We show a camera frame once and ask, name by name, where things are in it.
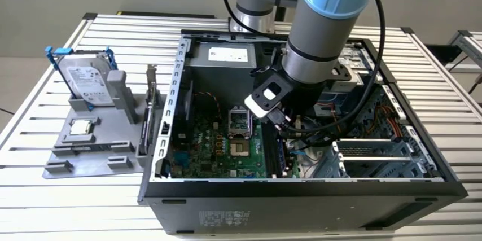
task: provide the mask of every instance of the gray floor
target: gray floor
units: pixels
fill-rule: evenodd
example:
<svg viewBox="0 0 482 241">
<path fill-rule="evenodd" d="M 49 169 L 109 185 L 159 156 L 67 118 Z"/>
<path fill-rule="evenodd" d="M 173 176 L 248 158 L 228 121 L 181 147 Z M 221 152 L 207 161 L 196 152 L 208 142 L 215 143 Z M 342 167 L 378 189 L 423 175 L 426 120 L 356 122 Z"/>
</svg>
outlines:
<svg viewBox="0 0 482 241">
<path fill-rule="evenodd" d="M 0 57 L 0 107 L 16 112 L 49 65 L 47 58 Z M 0 131 L 10 114 L 0 111 Z"/>
</svg>

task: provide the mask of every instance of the motherboard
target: motherboard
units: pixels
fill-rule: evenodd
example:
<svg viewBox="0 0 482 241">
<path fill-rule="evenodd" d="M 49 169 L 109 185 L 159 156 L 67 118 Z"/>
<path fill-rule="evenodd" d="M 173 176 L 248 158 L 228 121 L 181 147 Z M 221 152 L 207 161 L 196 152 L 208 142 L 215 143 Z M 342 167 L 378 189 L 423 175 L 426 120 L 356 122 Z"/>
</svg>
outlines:
<svg viewBox="0 0 482 241">
<path fill-rule="evenodd" d="M 261 125 L 233 108 L 227 120 L 196 115 L 188 150 L 173 153 L 173 178 L 265 178 Z"/>
</svg>

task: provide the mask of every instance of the aluminum extrusion table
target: aluminum extrusion table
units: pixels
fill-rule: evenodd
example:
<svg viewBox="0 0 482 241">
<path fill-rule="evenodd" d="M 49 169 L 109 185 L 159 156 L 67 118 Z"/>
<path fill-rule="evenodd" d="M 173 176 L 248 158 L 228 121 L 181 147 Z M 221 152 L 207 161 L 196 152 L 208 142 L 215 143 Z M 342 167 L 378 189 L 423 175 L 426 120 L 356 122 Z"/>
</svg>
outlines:
<svg viewBox="0 0 482 241">
<path fill-rule="evenodd" d="M 287 34 L 290 23 L 279 23 Z M 65 46 L 111 46 L 135 93 L 144 93 L 147 64 L 168 90 L 181 29 L 227 30 L 227 20 L 97 15 L 85 17 Z M 384 61 L 468 197 L 391 233 L 191 236 L 192 239 L 482 240 L 482 109 L 415 34 L 387 28 Z M 376 27 L 354 38 L 379 41 Z M 173 240 L 148 207 L 137 205 L 141 174 L 44 180 L 43 166 L 67 116 L 68 89 L 49 67 L 0 134 L 0 240 Z"/>
</svg>

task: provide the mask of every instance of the case label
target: case label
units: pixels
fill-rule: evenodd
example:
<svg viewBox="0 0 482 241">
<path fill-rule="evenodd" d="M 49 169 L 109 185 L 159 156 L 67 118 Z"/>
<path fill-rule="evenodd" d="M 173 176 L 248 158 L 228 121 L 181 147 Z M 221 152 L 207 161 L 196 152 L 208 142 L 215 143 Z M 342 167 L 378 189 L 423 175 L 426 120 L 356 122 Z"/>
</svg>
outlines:
<svg viewBox="0 0 482 241">
<path fill-rule="evenodd" d="M 248 49 L 211 47 L 208 60 L 213 62 L 248 62 Z"/>
<path fill-rule="evenodd" d="M 244 226 L 248 223 L 251 211 L 199 211 L 199 223 L 205 227 Z"/>
</svg>

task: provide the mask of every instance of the sticker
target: sticker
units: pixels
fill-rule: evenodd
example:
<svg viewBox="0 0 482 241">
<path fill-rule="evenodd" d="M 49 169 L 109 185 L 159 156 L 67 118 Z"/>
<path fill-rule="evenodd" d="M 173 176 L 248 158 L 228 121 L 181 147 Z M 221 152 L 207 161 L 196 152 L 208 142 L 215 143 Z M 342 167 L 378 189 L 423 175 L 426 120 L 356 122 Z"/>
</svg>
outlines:
<svg viewBox="0 0 482 241">
<path fill-rule="evenodd" d="M 112 104 L 104 79 L 96 68 L 68 67 L 67 71 L 84 101 L 95 106 Z"/>
<path fill-rule="evenodd" d="M 199 211 L 199 223 L 208 226 L 245 226 L 251 211 Z"/>
<path fill-rule="evenodd" d="M 342 65 L 350 65 L 351 61 L 348 59 L 344 59 L 344 58 L 338 58 L 338 62 L 342 64 Z"/>
<path fill-rule="evenodd" d="M 211 47 L 208 55 L 213 62 L 248 62 L 247 48 Z"/>
</svg>

